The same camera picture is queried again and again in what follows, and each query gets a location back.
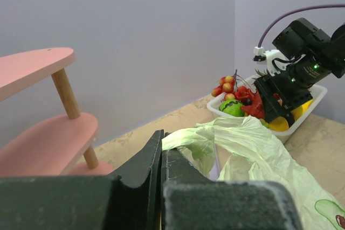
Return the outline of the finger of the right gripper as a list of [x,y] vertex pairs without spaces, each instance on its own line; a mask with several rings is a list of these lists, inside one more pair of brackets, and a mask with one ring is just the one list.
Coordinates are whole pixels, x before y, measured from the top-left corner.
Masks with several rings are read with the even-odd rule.
[[281,117],[283,117],[287,121],[289,128],[295,123],[295,117],[292,113],[292,110],[288,110],[284,114],[281,114]]
[[282,107],[274,96],[263,97],[265,121],[272,122],[277,117],[281,116]]

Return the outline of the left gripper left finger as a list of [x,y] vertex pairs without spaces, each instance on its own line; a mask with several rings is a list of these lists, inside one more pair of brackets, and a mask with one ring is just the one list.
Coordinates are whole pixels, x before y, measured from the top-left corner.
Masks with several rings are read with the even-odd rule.
[[1,229],[160,229],[163,136],[104,176],[1,179]]

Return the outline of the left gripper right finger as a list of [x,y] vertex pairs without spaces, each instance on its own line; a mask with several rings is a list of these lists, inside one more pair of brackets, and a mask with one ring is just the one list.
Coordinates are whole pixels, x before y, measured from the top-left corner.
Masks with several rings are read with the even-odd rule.
[[212,181],[177,149],[162,152],[162,229],[302,229],[291,194],[272,181]]

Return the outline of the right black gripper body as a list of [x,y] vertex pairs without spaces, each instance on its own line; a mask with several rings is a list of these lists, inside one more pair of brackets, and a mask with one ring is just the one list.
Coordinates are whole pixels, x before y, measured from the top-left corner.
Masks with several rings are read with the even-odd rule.
[[254,81],[261,99],[266,96],[274,96],[282,107],[282,112],[294,110],[313,97],[308,88],[303,88],[297,84],[297,81],[286,75],[261,76]]

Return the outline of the light green plastic bag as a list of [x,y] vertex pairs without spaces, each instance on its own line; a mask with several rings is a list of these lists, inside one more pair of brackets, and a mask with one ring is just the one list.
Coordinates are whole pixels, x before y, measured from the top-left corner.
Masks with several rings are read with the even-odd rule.
[[277,182],[292,195],[304,229],[344,229],[344,208],[254,117],[217,117],[177,130],[162,140],[163,150],[188,149],[194,165],[205,176],[216,162],[215,147],[230,153],[219,181]]

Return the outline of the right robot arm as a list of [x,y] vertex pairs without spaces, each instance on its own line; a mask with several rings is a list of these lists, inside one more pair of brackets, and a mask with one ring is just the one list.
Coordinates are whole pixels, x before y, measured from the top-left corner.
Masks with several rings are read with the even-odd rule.
[[289,126],[292,110],[313,97],[310,88],[329,74],[344,76],[344,26],[327,35],[304,18],[292,21],[273,41],[275,49],[255,47],[256,62],[267,63],[267,74],[254,85],[263,103],[265,121],[283,117]]

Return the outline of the upper yellow toy banana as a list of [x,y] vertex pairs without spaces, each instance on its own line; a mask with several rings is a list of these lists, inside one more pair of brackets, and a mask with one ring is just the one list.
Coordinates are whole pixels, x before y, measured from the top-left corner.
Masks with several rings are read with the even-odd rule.
[[312,102],[313,100],[309,100],[306,103],[302,104],[301,106],[291,111],[291,114],[293,115],[295,121],[297,121],[305,113],[305,111],[309,108]]

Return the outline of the yellow toy banana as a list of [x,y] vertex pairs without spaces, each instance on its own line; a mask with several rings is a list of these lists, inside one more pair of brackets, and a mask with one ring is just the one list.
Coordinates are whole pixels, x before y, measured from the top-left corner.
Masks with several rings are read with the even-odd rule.
[[297,121],[305,113],[305,111],[309,108],[312,102],[313,100],[309,100],[306,103],[302,104],[301,106],[291,111],[291,114],[293,115],[295,121]]
[[283,132],[289,129],[288,122],[286,121],[284,117],[277,117],[268,125],[271,130],[278,131],[278,132]]

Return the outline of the lower yellow toy banana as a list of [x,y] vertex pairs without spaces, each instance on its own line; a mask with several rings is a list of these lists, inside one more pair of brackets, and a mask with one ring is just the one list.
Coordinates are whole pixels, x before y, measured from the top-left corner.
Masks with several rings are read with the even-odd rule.
[[286,121],[284,117],[277,117],[268,125],[271,130],[278,131],[278,132],[283,132],[289,129],[288,122]]

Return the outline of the red toy lobster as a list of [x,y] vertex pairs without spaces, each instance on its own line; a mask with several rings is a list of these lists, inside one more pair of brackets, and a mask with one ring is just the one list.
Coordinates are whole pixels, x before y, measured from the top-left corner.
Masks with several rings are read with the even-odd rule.
[[246,114],[257,119],[265,118],[264,105],[258,91],[253,92],[250,88],[240,86],[234,92],[234,96],[243,105],[241,110]]

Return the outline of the toy pineapple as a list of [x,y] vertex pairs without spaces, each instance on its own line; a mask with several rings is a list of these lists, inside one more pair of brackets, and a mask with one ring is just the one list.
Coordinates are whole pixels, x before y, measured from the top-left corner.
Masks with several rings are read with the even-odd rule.
[[266,69],[266,70],[263,70],[263,71],[260,71],[258,69],[255,69],[255,72],[256,72],[256,75],[258,77],[261,77],[261,76],[268,76],[270,75],[270,72]]

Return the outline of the lavender tray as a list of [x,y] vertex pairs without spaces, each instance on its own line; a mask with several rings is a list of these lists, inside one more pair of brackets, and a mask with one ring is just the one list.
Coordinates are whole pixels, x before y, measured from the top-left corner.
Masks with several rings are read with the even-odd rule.
[[219,175],[220,175],[219,167],[217,164],[215,164],[209,173],[209,179],[212,181],[216,181],[219,178]]

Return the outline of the green toy watermelon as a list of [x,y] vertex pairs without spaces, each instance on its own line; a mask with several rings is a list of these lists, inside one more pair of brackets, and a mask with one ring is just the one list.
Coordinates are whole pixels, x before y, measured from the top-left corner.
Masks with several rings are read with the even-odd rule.
[[243,117],[245,116],[245,112],[241,110],[242,106],[243,104],[240,101],[236,99],[230,99],[223,101],[219,107],[219,110],[231,116]]

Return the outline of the red yellow berry sprig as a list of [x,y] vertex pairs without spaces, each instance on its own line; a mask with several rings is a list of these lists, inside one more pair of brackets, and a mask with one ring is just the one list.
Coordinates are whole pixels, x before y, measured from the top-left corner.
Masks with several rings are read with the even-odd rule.
[[218,87],[211,91],[212,97],[225,94],[224,100],[238,100],[242,103],[253,101],[254,92],[250,84],[244,80],[237,72],[234,75],[224,76],[219,79]]

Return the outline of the white plastic basket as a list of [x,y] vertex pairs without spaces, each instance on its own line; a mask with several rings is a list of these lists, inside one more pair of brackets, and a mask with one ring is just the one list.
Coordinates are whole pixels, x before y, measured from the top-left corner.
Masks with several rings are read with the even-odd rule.
[[[310,93],[313,97],[313,101],[310,103],[308,108],[304,111],[304,113],[295,121],[295,123],[285,131],[274,131],[272,133],[276,135],[276,137],[281,140],[282,143],[285,143],[292,133],[294,133],[298,127],[301,126],[302,122],[311,114],[311,112],[315,109],[315,107],[321,102],[324,96],[327,94],[327,89],[324,86],[314,85],[310,89]],[[214,97],[211,99],[206,107],[209,111],[211,111],[214,117],[219,116],[231,116],[219,110],[220,104],[224,101],[225,93],[221,93],[219,96]]]

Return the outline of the pink two-tier shelf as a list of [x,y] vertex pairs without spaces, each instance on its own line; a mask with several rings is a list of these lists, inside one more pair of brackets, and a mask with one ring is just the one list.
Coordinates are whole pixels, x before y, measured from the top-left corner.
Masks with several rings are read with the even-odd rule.
[[1,57],[1,177],[110,173],[93,142],[112,120],[113,68],[105,49]]

